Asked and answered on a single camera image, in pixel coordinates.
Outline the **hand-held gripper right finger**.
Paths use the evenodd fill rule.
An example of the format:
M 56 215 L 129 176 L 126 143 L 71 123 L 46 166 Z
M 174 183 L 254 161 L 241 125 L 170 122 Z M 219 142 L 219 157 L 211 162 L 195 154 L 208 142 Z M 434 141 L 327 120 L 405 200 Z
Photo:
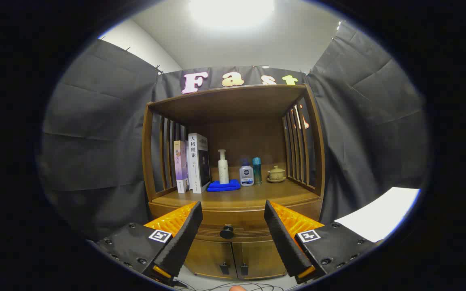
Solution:
M 287 273 L 298 284 L 343 269 L 377 247 L 341 223 L 324 225 L 269 200 L 264 219 Z

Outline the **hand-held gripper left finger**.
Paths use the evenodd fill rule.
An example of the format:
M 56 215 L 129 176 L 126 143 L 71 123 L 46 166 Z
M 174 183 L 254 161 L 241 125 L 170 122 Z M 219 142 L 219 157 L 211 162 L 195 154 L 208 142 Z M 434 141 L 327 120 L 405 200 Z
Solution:
M 201 202 L 194 201 L 146 224 L 129 222 L 95 245 L 135 272 L 174 286 L 202 218 Z

